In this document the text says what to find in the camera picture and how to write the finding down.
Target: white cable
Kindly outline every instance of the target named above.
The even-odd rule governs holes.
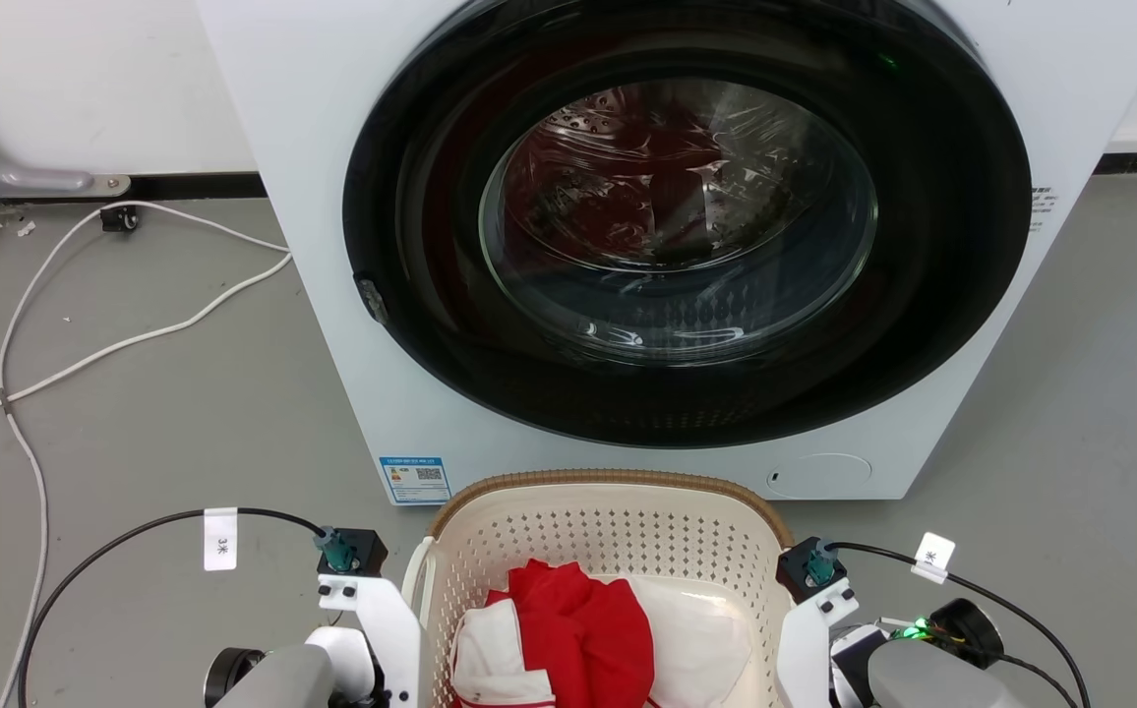
[[[257,276],[246,280],[244,282],[238,283],[235,286],[232,286],[231,290],[223,292],[222,295],[218,295],[213,302],[210,302],[210,305],[206,305],[205,308],[200,310],[200,313],[197,313],[196,315],[193,315],[193,317],[189,317],[188,319],[185,319],[185,322],[158,328],[158,331],[146,332],[144,334],[131,338],[131,340],[123,340],[119,341],[118,344],[111,344],[109,347],[106,347],[106,349],[101,349],[96,353],[89,355],[89,357],[84,357],[83,359],[80,359],[78,361],[70,364],[70,366],[63,368],[60,372],[55,373],[55,375],[47,377],[47,380],[38,382],[34,385],[30,385],[27,386],[27,389],[23,389],[22,391],[17,391],[17,393],[11,393],[10,395],[8,395],[8,400],[10,400],[10,403],[14,403],[16,402],[16,400],[27,398],[27,395],[31,395],[33,393],[39,393],[39,391],[45,390],[48,386],[64,380],[64,377],[73,375],[73,373],[77,372],[80,368],[86,368],[88,366],[91,366],[91,364],[100,359],[105,359],[106,357],[109,357],[109,355],[113,355],[115,353],[115,351],[118,351],[121,349],[127,349],[127,347],[131,347],[133,344],[140,344],[140,342],[142,341],[153,340],[155,338],[163,336],[165,334],[172,334],[172,332],[179,332],[182,331],[182,328],[191,327],[192,325],[199,323],[200,319],[204,318],[206,315],[208,315],[210,310],[213,310],[214,308],[218,308],[219,305],[223,305],[223,302],[225,302],[229,299],[229,297],[233,297],[236,294],[236,292],[240,292],[246,288],[249,288],[250,285],[255,285],[255,283],[263,282],[264,280],[272,277],[274,274],[280,273],[281,269],[284,268],[284,266],[288,265],[291,259],[293,259],[293,257],[285,256],[284,259],[281,259],[280,264],[276,264],[275,266],[272,266],[271,268],[263,270],[263,273],[257,274]]]
[[[33,449],[31,449],[30,444],[25,443],[25,438],[22,438],[22,431],[17,427],[14,413],[6,414],[5,419],[10,422],[10,430],[14,431],[14,438],[17,439],[22,451],[25,452],[25,458],[31,461],[31,470],[34,472],[34,488],[40,493],[40,563],[36,566],[36,570],[34,570],[31,601],[25,610],[25,626],[22,627],[17,649],[14,650],[14,663],[10,664],[10,677],[5,682],[5,690],[1,691],[0,708],[5,708],[8,700],[10,700],[10,693],[14,691],[14,682],[17,680],[18,667],[22,665],[22,649],[25,649],[25,635],[31,631],[34,609],[40,605],[40,588],[43,588],[43,569],[45,569],[45,565],[48,564],[48,492],[43,488],[43,470],[40,469],[40,461],[34,458]]]
[[[22,309],[25,308],[25,302],[27,302],[27,300],[30,299],[31,292],[34,291],[34,286],[36,286],[36,283],[40,281],[40,276],[42,276],[43,273],[45,273],[45,270],[48,269],[48,265],[52,264],[52,258],[57,255],[58,251],[61,250],[61,247],[65,245],[65,243],[69,241],[69,238],[74,236],[74,234],[77,233],[77,231],[82,228],[84,224],[92,220],[93,218],[97,218],[97,216],[100,216],[102,209],[110,209],[116,207],[146,207],[149,209],[165,211],[165,214],[168,215],[181,216],[181,218],[185,218],[191,222],[197,222],[199,224],[208,225],[208,227],[221,230],[223,233],[227,233],[231,234],[232,236],[242,239],[242,241],[249,241],[250,243],[257,243],[258,245],[271,248],[271,250],[273,251],[280,251],[281,253],[285,253],[285,256],[284,259],[281,259],[280,264],[276,264],[272,268],[264,270],[264,273],[262,274],[257,274],[257,276],[246,280],[244,282],[238,283],[234,288],[230,289],[227,292],[223,292],[223,294],[218,295],[213,302],[210,302],[210,305],[206,305],[205,308],[200,310],[200,313],[197,313],[196,315],[193,315],[193,317],[189,317],[188,319],[185,319],[185,322],[158,328],[158,331],[146,332],[142,335],[131,338],[131,340],[123,340],[119,341],[118,344],[106,347],[106,349],[101,349],[100,351],[92,353],[91,357],[83,358],[82,360],[78,360],[77,363],[73,364],[73,366],[63,368],[60,372],[55,373],[55,375],[47,377],[47,380],[38,382],[35,385],[28,386],[28,389],[17,391],[17,393],[7,395],[7,398],[5,398],[6,355],[8,353],[8,348],[10,348],[10,341],[14,340],[14,331],[17,327],[18,319],[22,317]],[[69,232],[66,232],[65,236],[61,236],[61,241],[57,242],[57,245],[52,247],[52,251],[48,255],[48,258],[43,260],[43,265],[40,266],[40,269],[36,270],[34,277],[31,278],[31,282],[28,283],[27,288],[25,288],[24,294],[22,294],[22,299],[18,300],[17,308],[14,310],[14,317],[10,317],[10,326],[8,326],[7,331],[5,332],[5,340],[1,342],[1,353],[0,353],[1,395],[6,400],[8,400],[8,402],[14,403],[15,400],[27,398],[27,395],[36,393],[36,391],[47,389],[53,383],[64,380],[64,377],[73,375],[73,373],[80,370],[81,368],[91,366],[91,364],[93,364],[94,361],[109,357],[109,355],[115,353],[115,351],[125,349],[133,344],[138,344],[138,342],[141,341],[153,340],[155,338],[172,334],[172,332],[179,332],[182,331],[182,328],[191,327],[192,325],[199,323],[206,315],[213,313],[215,308],[218,308],[219,305],[223,305],[223,302],[225,302],[227,299],[235,295],[236,292],[240,292],[246,288],[255,285],[255,283],[263,282],[264,280],[272,277],[274,274],[277,274],[282,268],[284,268],[285,265],[289,264],[291,259],[293,259],[293,256],[289,253],[289,249],[284,245],[276,245],[275,243],[268,243],[267,241],[262,241],[262,239],[246,236],[244,233],[236,232],[236,230],[227,228],[225,227],[225,225],[217,224],[208,219],[202,219],[200,218],[200,216],[186,215],[183,214],[183,211],[177,211],[172,208],[163,207],[160,205],[153,205],[153,202],[151,201],[116,201],[113,205],[106,205],[100,209],[93,210],[92,214],[84,216],[84,218],[80,220],[77,224],[75,224],[74,227],[70,227]],[[48,563],[48,492],[45,485],[43,485],[43,470],[40,469],[40,463],[39,460],[36,460],[36,457],[34,457],[34,451],[31,449],[30,444],[25,442],[25,438],[24,435],[22,435],[22,431],[18,428],[14,414],[6,413],[5,418],[8,420],[8,423],[10,423],[10,430],[14,431],[14,438],[17,439],[18,444],[20,444],[22,447],[22,451],[25,452],[25,456],[27,456],[27,460],[30,460],[31,463],[31,470],[34,472],[34,483],[36,483],[36,489],[39,490],[40,493],[40,561],[36,567],[36,574],[34,575],[33,588],[31,588],[31,601],[27,605],[27,613],[25,614],[25,624],[24,627],[22,627],[22,635],[18,638],[18,645],[14,653],[14,663],[11,664],[10,667],[10,675],[8,675],[8,680],[5,682],[5,690],[1,691],[0,708],[6,707],[6,705],[8,703],[8,699],[10,699],[10,693],[14,691],[14,683],[17,680],[18,667],[20,667],[22,664],[22,650],[24,650],[25,648],[25,635],[27,635],[27,633],[30,632],[31,623],[34,619],[34,613],[36,613],[36,608],[39,606],[40,588],[43,586],[43,570],[45,570],[45,565]]]
[[[25,301],[30,299],[31,292],[34,291],[34,283],[40,281],[40,276],[43,275],[43,270],[48,269],[48,264],[51,264],[52,258],[57,255],[57,251],[61,250],[61,247],[69,241],[70,236],[74,236],[75,232],[82,228],[83,225],[86,224],[88,222],[96,219],[97,216],[100,216],[102,210],[114,209],[116,207],[146,207],[149,209],[165,211],[165,214],[181,216],[181,218],[185,218],[190,222],[197,222],[198,224],[206,224],[208,225],[208,227],[221,230],[223,233],[227,233],[231,234],[232,236],[242,239],[242,241],[249,241],[250,243],[258,243],[258,245],[271,248],[271,250],[273,251],[281,251],[281,253],[289,252],[289,249],[285,248],[284,245],[276,245],[273,243],[268,243],[267,241],[262,241],[262,239],[246,236],[244,233],[239,232],[239,230],[231,230],[225,227],[225,225],[216,224],[213,220],[200,218],[200,216],[185,215],[183,214],[183,211],[177,211],[168,207],[155,205],[155,202],[151,201],[134,201],[134,199],[127,199],[127,201],[115,201],[113,205],[106,205],[100,209],[92,211],[92,214],[84,216],[83,219],[78,220],[78,224],[75,224],[73,225],[73,227],[69,227],[68,232],[66,232],[66,236],[61,236],[61,241],[57,242],[57,245],[52,247],[51,253],[48,255],[47,259],[43,259],[43,265],[40,266],[40,269],[36,270],[36,273],[34,273],[34,277],[32,277],[31,282],[27,283],[27,286],[25,286],[25,292],[24,294],[22,294],[22,299],[18,300],[17,308],[14,309],[14,317],[10,317],[10,326],[8,326],[7,331],[5,331],[5,341],[1,342],[1,355],[0,355],[1,391],[5,391],[5,357],[8,353],[8,350],[10,350],[10,340],[11,338],[14,338],[14,331],[17,327],[18,318],[22,317],[22,308],[25,308]]]

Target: wire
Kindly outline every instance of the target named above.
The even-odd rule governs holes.
[[[951,633],[943,631],[943,628],[940,627],[931,627],[931,628],[935,628],[936,632],[930,633],[928,636],[924,636],[923,639],[933,640],[937,643],[941,641],[958,642],[955,647],[960,651],[968,651],[969,653],[978,653],[980,656],[987,656],[988,658],[997,659],[999,661],[1005,661],[1006,664],[1014,664],[1015,667],[1026,668],[1026,670],[1032,672],[1037,676],[1040,676],[1041,680],[1045,680],[1046,683],[1053,685],[1053,689],[1059,691],[1059,694],[1062,695],[1062,699],[1067,700],[1069,708],[1077,708],[1076,700],[1071,698],[1071,694],[1068,693],[1068,690],[1063,689],[1061,683],[1055,681],[1053,676],[1049,676],[1049,674],[1041,670],[1040,667],[1036,667],[1036,665],[1028,664],[1023,659],[1019,659],[1016,656],[1010,656],[1009,653],[1001,653],[1001,651],[986,651],[977,648],[977,645],[966,644],[964,640],[958,640],[958,638],[952,636]]]
[[[89,355],[89,357],[83,358],[82,360],[73,364],[73,366],[63,368],[60,372],[57,372],[56,375],[51,375],[47,377],[47,380],[38,382],[35,385],[31,385],[28,386],[28,389],[17,391],[17,393],[14,394],[7,394],[7,391],[5,389],[5,364],[8,355],[8,347],[10,345],[10,341],[14,340],[14,332],[17,328],[18,319],[22,317],[22,310],[25,308],[25,302],[30,300],[30,297],[34,291],[34,286],[36,286],[36,283],[39,283],[40,277],[48,269],[48,265],[52,264],[53,257],[56,257],[56,255],[59,253],[61,247],[65,245],[66,242],[68,242],[69,239],[73,238],[74,234],[77,233],[80,228],[82,228],[86,223],[91,222],[92,219],[96,219],[97,216],[100,216],[101,210],[111,209],[116,207],[146,207],[148,209],[165,211],[165,214],[175,215],[179,216],[179,218],[208,225],[208,227],[213,227],[215,230],[221,230],[223,233],[227,233],[231,234],[232,236],[242,239],[242,241],[248,241],[257,245],[263,245],[264,248],[271,248],[271,250],[285,253],[285,256],[284,259],[277,261],[277,264],[272,268],[268,268],[264,270],[264,273],[257,274],[257,276],[254,276],[249,280],[244,280],[244,282],[240,282],[234,288],[231,288],[226,292],[223,292],[222,295],[218,295],[214,301],[210,301],[208,306],[205,306],[205,308],[202,308],[200,313],[197,313],[196,315],[193,315],[193,317],[185,319],[185,322],[158,328],[158,331],[146,332],[142,335],[131,338],[131,340],[123,340],[116,342],[116,344],[106,347],[106,349],[101,349],[96,353]],[[167,334],[172,334],[173,332],[179,332],[183,331],[183,328],[191,327],[192,325],[199,323],[206,315],[213,313],[214,309],[218,308],[219,305],[223,305],[223,302],[227,301],[231,297],[235,295],[236,292],[248,289],[249,286],[255,285],[255,283],[263,282],[264,280],[272,277],[274,274],[277,274],[282,268],[284,268],[285,265],[289,264],[291,259],[293,259],[293,256],[289,255],[289,249],[284,245],[277,245],[275,243],[262,241],[262,239],[258,238],[250,238],[247,236],[244,233],[240,233],[239,230],[227,228],[225,227],[225,225],[210,222],[209,219],[200,218],[200,216],[188,215],[185,214],[185,211],[177,211],[176,209],[172,209],[169,207],[155,205],[155,202],[151,201],[116,201],[113,205],[106,205],[99,209],[91,211],[91,214],[84,216],[83,219],[80,219],[78,223],[74,225],[74,227],[70,227],[68,232],[66,232],[65,236],[61,236],[60,241],[57,242],[57,245],[52,247],[52,251],[48,255],[48,258],[43,260],[43,265],[40,266],[40,269],[36,270],[36,274],[34,274],[34,276],[31,278],[31,282],[28,283],[27,288],[25,288],[25,292],[24,294],[22,294],[20,299],[18,300],[17,308],[15,308],[14,310],[14,317],[10,317],[10,325],[8,325],[8,327],[6,328],[5,340],[1,341],[0,407],[2,407],[5,402],[14,403],[16,402],[16,400],[20,400],[22,398],[27,398],[27,395],[36,393],[36,391],[45,390],[53,383],[64,380],[64,377],[66,376],[73,375],[73,373],[80,370],[81,368],[91,366],[91,364],[100,359],[105,359],[106,357],[108,357],[108,355],[115,353],[115,351],[119,351],[127,347],[132,347],[133,344],[140,344],[140,342],[142,341],[153,340],[155,338],[164,336]],[[34,452],[31,449],[27,441],[25,440],[24,435],[22,434],[22,431],[17,425],[17,420],[11,409],[7,409],[7,411],[5,411],[5,418],[8,422],[8,425],[10,425],[10,430],[14,431],[14,438],[17,439],[18,444],[22,448],[22,451],[24,451],[25,456],[27,456],[27,460],[31,463],[31,470],[34,474],[34,481],[36,481],[36,488],[40,494],[40,558],[39,558],[39,564],[36,565],[36,574],[34,575],[33,588],[31,588],[31,600],[27,603],[27,613],[25,614],[25,617],[27,618],[25,619],[24,627],[22,627],[22,633],[18,638],[18,645],[14,653],[14,661],[11,663],[10,675],[8,675],[5,682],[5,689],[1,690],[0,708],[5,708],[5,706],[8,703],[11,690],[14,690],[14,680],[15,676],[18,674],[18,665],[22,661],[22,656],[24,656],[25,642],[27,641],[27,631],[31,624],[31,618],[33,618],[34,613],[36,613],[36,608],[39,606],[40,590],[43,586],[43,574],[45,574],[48,565],[48,490],[45,488],[45,484],[43,484],[43,470],[40,469],[40,463],[36,456],[34,456]]]
[[[196,516],[204,516],[206,514],[205,509],[194,509],[191,511],[179,511],[177,515],[163,516],[160,519],[151,520],[147,524],[138,525],[138,527],[130,530],[127,533],[115,538],[114,541],[101,545],[99,550],[93,552],[88,558],[84,558],[83,564],[75,566],[74,570],[69,570],[69,574],[65,578],[61,578],[60,583],[57,583],[57,588],[53,588],[51,594],[48,599],[43,601],[43,606],[40,608],[40,614],[34,616],[34,619],[28,623],[27,632],[25,633],[24,650],[22,650],[22,663],[17,672],[17,690],[18,690],[18,708],[27,708],[25,703],[25,676],[27,675],[27,667],[31,664],[31,650],[34,649],[34,640],[40,636],[40,627],[43,626],[43,618],[48,617],[48,611],[52,609],[53,605],[57,605],[57,599],[61,597],[61,592],[69,588],[69,583],[75,582],[80,573],[88,569],[89,566],[96,564],[101,556],[107,552],[115,550],[123,543],[131,541],[131,539],[136,538],[141,533],[147,532],[147,530],[155,530],[158,527],[164,527],[172,522],[179,522],[183,519],[192,519]],[[276,511],[273,509],[255,509],[255,507],[238,507],[238,515],[250,515],[250,516],[271,516],[273,519],[282,519],[293,524],[298,524],[299,527],[310,530],[310,533],[317,536],[323,536],[324,532],[316,524],[305,520],[301,516],[285,515],[284,511]]]
[[[885,558],[890,558],[893,560],[899,560],[902,561],[902,564],[907,564],[911,566],[914,565],[914,559],[912,557],[903,555],[903,552],[889,551],[887,548],[879,548],[877,545],[866,545],[866,543],[849,543],[843,541],[827,543],[827,550],[829,551],[837,550],[837,548],[838,550],[845,550],[845,551],[873,552],[874,556],[882,556]],[[1023,622],[1026,622],[1027,624],[1031,624],[1032,627],[1037,628],[1037,632],[1040,632],[1041,635],[1045,635],[1045,638],[1049,640],[1049,644],[1053,644],[1054,649],[1057,649],[1059,653],[1062,653],[1062,659],[1068,664],[1068,668],[1071,668],[1071,675],[1076,678],[1076,689],[1080,691],[1080,703],[1084,705],[1084,708],[1092,708],[1092,703],[1089,702],[1089,686],[1085,685],[1085,676],[1084,674],[1080,673],[1080,667],[1077,667],[1076,658],[1072,658],[1071,651],[1068,651],[1067,647],[1062,644],[1062,641],[1059,641],[1059,638],[1055,636],[1053,632],[1049,632],[1049,627],[1046,627],[1044,624],[1041,624],[1040,619],[1037,619],[1036,617],[1032,617],[1032,615],[1027,614],[1026,610],[1019,608],[1018,605],[1011,602],[1010,600],[1005,600],[1004,597],[1001,597],[999,594],[996,594],[996,592],[993,592],[987,588],[979,586],[979,584],[972,583],[969,580],[960,577],[960,575],[956,575],[954,573],[949,573],[947,575],[949,575],[949,580],[952,580],[952,582],[958,583],[960,586],[965,588],[965,590],[970,590],[972,592],[982,594],[993,602],[1001,605],[1002,608],[1009,609],[1010,613],[1019,615],[1019,617],[1021,617]],[[1059,683],[1055,682],[1052,677],[1049,677],[1048,674],[1040,672],[1040,668],[1032,667],[1031,664],[1028,664],[1024,667],[1023,663],[1019,659],[1014,659],[1014,661],[1010,661],[1010,664],[1015,664],[1019,667],[1028,668],[1029,672],[1037,673],[1041,677],[1045,677],[1045,680],[1053,683],[1053,685],[1055,686],[1059,685]],[[1062,691],[1063,698],[1065,698],[1068,702],[1071,703],[1073,708],[1076,708],[1076,702],[1071,700],[1071,697],[1068,694],[1068,692],[1065,690],[1060,690],[1060,691]]]
[[[10,691],[14,690],[14,675],[17,672],[18,664],[22,660],[22,651],[25,649],[25,628],[30,626],[31,617],[34,616],[34,609],[40,603],[40,588],[43,586],[43,573],[48,565],[48,490],[43,486],[43,470],[40,469],[40,461],[34,457],[34,451],[31,449],[30,444],[25,443],[25,438],[22,438],[22,431],[18,428],[17,422],[14,419],[14,414],[7,413],[5,419],[10,423],[10,430],[14,431],[14,438],[17,439],[18,444],[22,447],[22,451],[25,452],[25,458],[31,461],[31,470],[34,472],[34,486],[36,486],[40,493],[40,560],[36,565],[36,570],[34,570],[34,583],[31,586],[31,601],[27,603],[27,609],[25,610],[25,626],[22,627],[22,633],[18,635],[18,645],[14,650],[14,663],[11,664],[10,675],[8,675],[5,681],[5,689],[1,690],[0,708],[5,708],[10,699]]]
[[[158,209],[158,210],[167,211],[167,214],[184,216],[186,219],[200,222],[200,223],[204,223],[204,224],[207,224],[207,225],[213,225],[213,227],[215,227],[217,230],[222,230],[225,233],[235,234],[235,236],[244,239],[244,241],[249,241],[251,243],[258,243],[258,245],[265,245],[267,248],[272,248],[272,250],[274,250],[274,251],[280,251],[280,252],[285,252],[287,251],[287,248],[284,248],[282,245],[275,245],[273,243],[267,243],[266,241],[259,241],[256,238],[248,238],[244,234],[236,233],[233,230],[227,228],[227,227],[223,227],[223,225],[216,224],[214,222],[209,222],[209,220],[199,218],[198,216],[193,216],[193,215],[185,215],[185,214],[183,214],[183,211],[176,211],[174,209],[168,209],[166,207],[159,207],[157,205],[153,205],[153,202],[149,202],[149,201],[116,201],[114,205],[110,205],[107,208],[118,207],[118,206],[126,206],[126,205],[152,207],[152,208]],[[100,210],[92,211],[92,215],[100,215]],[[84,219],[82,222],[80,222],[78,225],[83,225],[83,224],[88,223],[89,220],[91,220],[92,219],[92,215],[85,216]],[[69,238],[69,233],[66,234],[65,238],[61,238],[63,242],[65,241],[66,238]],[[45,268],[48,268],[48,261],[52,260],[53,255],[56,255],[56,248],[53,248],[52,253],[48,255],[48,259],[45,260],[45,264],[43,264],[43,266],[40,267],[39,273],[36,273],[36,277],[31,278],[31,285],[27,286],[27,292],[25,292],[25,294],[22,295],[22,300],[18,302],[18,308],[15,310],[14,317],[11,318],[10,330],[7,332],[5,341],[1,344],[2,350],[6,350],[7,342],[11,340],[11,332],[14,332],[14,328],[16,328],[16,326],[17,326],[17,319],[19,318],[19,315],[20,315],[20,311],[22,311],[22,305],[24,305],[25,300],[27,300],[27,297],[30,295],[31,290],[33,290],[34,283],[36,283],[36,281],[39,280],[40,274],[42,274],[43,270],[45,270]],[[38,382],[34,385],[30,385],[30,386],[27,386],[27,389],[24,389],[22,391],[17,391],[17,393],[11,393],[10,395],[7,395],[8,402],[15,403],[15,402],[17,402],[17,400],[27,398],[27,395],[31,395],[33,393],[39,393],[39,391],[45,390],[48,386],[50,386],[50,385],[52,385],[52,384],[55,384],[55,383],[64,380],[64,377],[66,377],[66,376],[73,375],[73,373],[80,370],[81,368],[86,368],[86,367],[91,366],[93,363],[96,363],[96,361],[98,361],[100,359],[105,359],[106,357],[109,357],[109,355],[115,353],[115,351],[118,351],[121,349],[125,349],[125,348],[131,347],[133,344],[140,344],[140,342],[142,342],[142,341],[153,340],[155,338],[164,336],[164,335],[167,335],[167,334],[172,334],[173,332],[179,332],[179,331],[183,331],[183,328],[191,327],[192,325],[199,323],[206,315],[208,315],[209,313],[213,313],[213,310],[215,308],[218,308],[219,305],[223,305],[223,302],[226,302],[231,297],[235,295],[236,292],[240,292],[240,291],[242,291],[244,289],[248,289],[249,286],[257,285],[257,283],[263,282],[264,280],[266,280],[268,277],[272,277],[274,274],[280,273],[281,269],[284,268],[284,266],[288,265],[291,259],[293,259],[293,256],[287,255],[284,257],[284,259],[282,259],[280,261],[280,264],[276,264],[272,268],[268,268],[268,269],[264,270],[264,273],[262,273],[262,274],[257,274],[257,276],[254,276],[254,277],[251,277],[249,280],[246,280],[246,281],[242,281],[242,282],[238,283],[235,286],[232,286],[226,292],[223,292],[222,295],[218,295],[214,301],[210,301],[210,305],[206,305],[205,308],[202,310],[200,310],[200,313],[197,313],[196,315],[193,315],[193,317],[189,317],[188,319],[185,319],[185,322],[177,323],[177,324],[174,324],[172,326],[166,326],[166,327],[163,327],[163,328],[158,328],[158,331],[146,332],[142,335],[136,335],[136,336],[131,338],[131,340],[123,340],[123,341],[119,341],[118,344],[113,344],[110,347],[106,347],[106,349],[101,349],[100,351],[97,351],[96,353],[92,353],[91,357],[86,357],[86,358],[84,358],[82,360],[78,360],[77,363],[74,363],[73,366],[69,366],[67,368],[63,368],[60,372],[57,372],[56,375],[51,375],[51,376],[47,377],[47,380]],[[5,386],[5,373],[3,373],[3,370],[5,370],[5,366],[3,366],[3,353],[2,353],[1,355],[1,360],[0,360],[0,386],[1,386],[1,389]]]

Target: plastic laundry basket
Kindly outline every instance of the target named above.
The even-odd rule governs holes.
[[[451,703],[448,657],[460,615],[530,558],[576,560],[595,577],[659,578],[716,599],[752,627],[753,655],[724,708],[779,708],[774,653],[791,595],[775,580],[791,533],[729,481],[646,470],[524,472],[480,481],[438,513],[402,597],[425,631],[425,708]]]

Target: cable label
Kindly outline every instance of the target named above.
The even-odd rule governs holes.
[[[949,567],[949,559],[956,547],[957,543],[941,535],[931,532],[922,534],[922,543],[919,543],[919,551],[914,553],[914,567],[910,572],[936,584],[945,584],[945,578],[949,577],[945,568]]]
[[[206,509],[200,565],[208,570],[236,567],[236,507]]]

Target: laundry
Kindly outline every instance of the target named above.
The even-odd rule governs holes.
[[[451,684],[466,708],[716,708],[749,655],[748,627],[703,597],[530,560],[464,614]]]

